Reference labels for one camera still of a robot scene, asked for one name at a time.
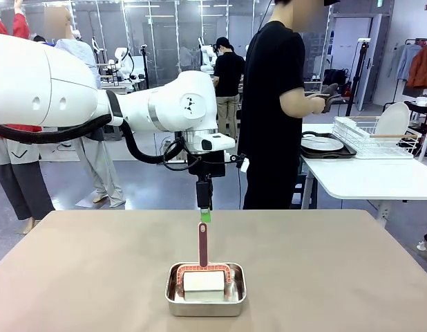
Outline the mannequin in white shirt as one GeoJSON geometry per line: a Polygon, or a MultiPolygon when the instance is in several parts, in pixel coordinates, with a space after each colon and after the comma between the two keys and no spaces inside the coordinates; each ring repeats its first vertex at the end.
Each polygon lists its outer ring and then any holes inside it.
{"type": "MultiPolygon", "coordinates": [[[[44,24],[45,31],[51,33],[56,40],[55,48],[81,59],[91,70],[97,88],[100,88],[101,79],[93,51],[87,43],[76,39],[73,35],[69,9],[63,6],[46,7],[44,24]]],[[[96,190],[93,202],[98,203],[108,198],[112,208],[125,204],[115,166],[104,142],[103,130],[97,129],[84,137],[76,138],[72,144],[81,164],[93,181],[96,190]]]]}

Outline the person right hand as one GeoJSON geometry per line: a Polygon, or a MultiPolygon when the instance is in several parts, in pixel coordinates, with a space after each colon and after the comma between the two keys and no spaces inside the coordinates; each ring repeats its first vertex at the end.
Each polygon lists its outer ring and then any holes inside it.
{"type": "Polygon", "coordinates": [[[326,94],[320,94],[320,93],[316,93],[316,94],[312,94],[310,96],[307,97],[313,104],[313,114],[321,114],[325,108],[325,103],[326,100],[328,98],[328,95],[326,94]]]}

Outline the white plate with cutlery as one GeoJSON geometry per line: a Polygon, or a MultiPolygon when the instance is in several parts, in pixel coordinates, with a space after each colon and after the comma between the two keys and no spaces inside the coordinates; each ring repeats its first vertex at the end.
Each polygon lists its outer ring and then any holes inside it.
{"type": "Polygon", "coordinates": [[[344,144],[339,140],[316,136],[303,137],[301,146],[316,151],[338,151],[344,148],[344,144]]]}

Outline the light grey hanging shirt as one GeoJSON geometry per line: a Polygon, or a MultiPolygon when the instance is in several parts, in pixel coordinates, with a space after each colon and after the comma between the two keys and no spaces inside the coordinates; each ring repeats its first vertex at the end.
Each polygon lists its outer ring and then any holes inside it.
{"type": "Polygon", "coordinates": [[[388,77],[396,80],[408,80],[410,67],[413,58],[419,53],[422,47],[418,44],[405,44],[395,49],[392,61],[388,67],[388,77]]]}

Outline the dark serving tray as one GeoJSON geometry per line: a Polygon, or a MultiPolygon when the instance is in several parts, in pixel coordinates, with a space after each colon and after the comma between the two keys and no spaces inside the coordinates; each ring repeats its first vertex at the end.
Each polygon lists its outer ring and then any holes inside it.
{"type": "MultiPolygon", "coordinates": [[[[332,133],[317,133],[314,131],[305,131],[302,133],[302,138],[308,136],[327,137],[341,141],[332,133]]],[[[344,143],[344,148],[338,151],[316,151],[301,146],[301,154],[304,158],[309,159],[348,159],[355,157],[357,152],[344,143]]]]}

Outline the rectangular metal tin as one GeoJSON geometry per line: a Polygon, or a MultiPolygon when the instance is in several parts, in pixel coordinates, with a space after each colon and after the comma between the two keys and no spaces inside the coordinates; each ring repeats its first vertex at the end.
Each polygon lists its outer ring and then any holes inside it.
{"type": "Polygon", "coordinates": [[[187,301],[177,286],[177,269],[183,262],[175,263],[169,269],[165,298],[169,311],[176,317],[237,317],[247,303],[247,285],[242,266],[227,262],[231,268],[231,283],[225,286],[223,300],[187,301]]]}

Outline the orange hanging jacket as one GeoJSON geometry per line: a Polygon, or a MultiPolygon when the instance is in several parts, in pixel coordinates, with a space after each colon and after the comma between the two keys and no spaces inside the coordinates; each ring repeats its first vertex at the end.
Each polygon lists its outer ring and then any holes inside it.
{"type": "Polygon", "coordinates": [[[427,89],[427,46],[413,58],[406,86],[427,89]]]}

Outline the person right forearm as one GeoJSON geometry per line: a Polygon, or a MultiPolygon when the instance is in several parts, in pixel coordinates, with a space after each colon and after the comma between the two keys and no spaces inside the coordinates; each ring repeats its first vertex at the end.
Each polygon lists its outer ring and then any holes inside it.
{"type": "Polygon", "coordinates": [[[285,92],[279,97],[283,112],[292,118],[303,118],[312,114],[313,104],[305,96],[303,88],[285,92]]]}

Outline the black clothes rack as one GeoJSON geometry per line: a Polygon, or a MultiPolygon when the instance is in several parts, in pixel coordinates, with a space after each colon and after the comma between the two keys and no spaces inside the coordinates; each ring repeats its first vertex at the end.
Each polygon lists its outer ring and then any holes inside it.
{"type": "MultiPolygon", "coordinates": [[[[423,48],[424,46],[427,46],[427,38],[407,39],[403,44],[396,44],[392,49],[392,58],[393,58],[395,49],[398,46],[405,45],[405,44],[418,44],[423,48]]],[[[398,102],[397,93],[398,93],[400,85],[402,86],[401,94],[408,97],[408,98],[420,98],[420,97],[426,97],[427,96],[426,89],[410,88],[409,86],[406,86],[407,81],[405,81],[405,80],[396,80],[394,77],[388,77],[388,75],[387,75],[387,78],[390,80],[393,79],[393,82],[395,83],[395,87],[394,87],[393,97],[392,97],[391,101],[388,101],[383,105],[382,111],[385,111],[390,105],[398,102]]]]}

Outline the background person in black shirt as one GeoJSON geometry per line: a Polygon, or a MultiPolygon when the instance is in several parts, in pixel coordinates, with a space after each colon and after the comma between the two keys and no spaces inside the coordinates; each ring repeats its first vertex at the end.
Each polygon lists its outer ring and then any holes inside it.
{"type": "Polygon", "coordinates": [[[216,40],[216,50],[221,55],[216,60],[213,85],[216,92],[218,130],[236,139],[236,113],[240,100],[239,84],[244,73],[245,60],[237,55],[226,37],[216,40]]]}

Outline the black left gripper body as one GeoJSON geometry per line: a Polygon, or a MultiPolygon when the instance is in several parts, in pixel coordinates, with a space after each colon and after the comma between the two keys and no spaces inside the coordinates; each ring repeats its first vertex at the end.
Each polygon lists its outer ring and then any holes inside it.
{"type": "Polygon", "coordinates": [[[190,175],[196,176],[198,182],[210,181],[213,178],[224,177],[226,174],[224,151],[205,154],[187,152],[187,162],[188,172],[190,175]]]}

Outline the black bag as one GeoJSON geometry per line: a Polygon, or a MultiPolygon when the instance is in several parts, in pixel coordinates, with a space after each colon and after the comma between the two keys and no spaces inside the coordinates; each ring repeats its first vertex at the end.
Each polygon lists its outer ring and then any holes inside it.
{"type": "Polygon", "coordinates": [[[323,76],[323,86],[336,84],[337,91],[345,91],[346,87],[351,84],[349,79],[349,70],[343,69],[326,69],[323,76]]]}

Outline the brown handled lint roller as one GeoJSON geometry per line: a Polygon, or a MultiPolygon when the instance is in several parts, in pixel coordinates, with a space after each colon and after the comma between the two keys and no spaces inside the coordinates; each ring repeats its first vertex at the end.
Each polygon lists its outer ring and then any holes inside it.
{"type": "Polygon", "coordinates": [[[232,272],[225,263],[210,263],[208,227],[198,224],[198,263],[182,264],[176,271],[177,294],[186,302],[223,302],[232,272]]]}

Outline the person in black T-shirt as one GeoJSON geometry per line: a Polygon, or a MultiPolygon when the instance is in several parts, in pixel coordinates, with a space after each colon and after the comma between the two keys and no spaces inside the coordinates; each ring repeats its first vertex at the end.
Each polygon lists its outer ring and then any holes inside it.
{"type": "Polygon", "coordinates": [[[250,42],[238,139],[238,153],[249,159],[245,210],[290,208],[304,117],[287,116],[279,97],[293,89],[304,89],[305,45],[301,33],[320,10],[338,2],[274,0],[271,17],[250,42]]]}

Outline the mannequin in red jacket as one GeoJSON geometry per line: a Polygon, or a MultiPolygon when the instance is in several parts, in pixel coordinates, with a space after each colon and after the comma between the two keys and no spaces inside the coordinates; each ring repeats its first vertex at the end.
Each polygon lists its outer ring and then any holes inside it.
{"type": "Polygon", "coordinates": [[[28,234],[54,210],[39,164],[37,145],[0,137],[0,184],[17,218],[25,221],[20,232],[28,234]]]}

